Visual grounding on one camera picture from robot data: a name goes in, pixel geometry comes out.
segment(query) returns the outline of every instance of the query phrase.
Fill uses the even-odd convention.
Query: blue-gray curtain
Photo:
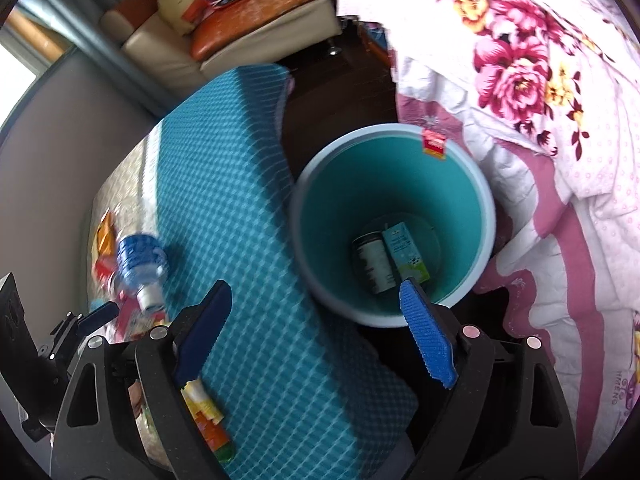
[[[178,99],[121,53],[99,28],[98,20],[118,0],[20,0],[18,8],[68,38],[124,95],[151,114],[164,117]]]

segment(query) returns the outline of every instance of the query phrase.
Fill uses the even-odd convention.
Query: sofa
[[[122,0],[100,28],[182,99],[233,67],[278,61],[341,32],[332,0],[238,0],[189,36],[162,20],[156,0]]]

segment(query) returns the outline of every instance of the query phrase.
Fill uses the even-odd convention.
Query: red sticker on bucket rim
[[[422,129],[422,151],[427,155],[444,160],[444,147],[447,137],[438,132],[432,132],[427,128]]]

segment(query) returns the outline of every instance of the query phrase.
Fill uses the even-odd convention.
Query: floral blanket
[[[338,0],[386,30],[402,122],[483,170],[498,209],[476,291],[537,335],[583,471],[640,394],[640,47],[613,0]]]

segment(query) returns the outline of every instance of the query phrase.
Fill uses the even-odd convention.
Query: dark wooden floor
[[[313,156],[333,140],[371,124],[398,121],[395,84],[378,59],[368,54],[353,27],[336,43],[338,56],[328,55],[328,45],[317,44],[285,58],[295,79],[285,109],[282,143],[289,166],[297,177]],[[452,311],[462,324],[474,324],[491,338],[509,340],[502,328],[508,296],[499,290],[483,296],[468,294]],[[380,360],[414,390],[420,407],[408,428],[418,449],[444,398],[440,383],[433,381],[408,328],[360,327],[375,346]]]

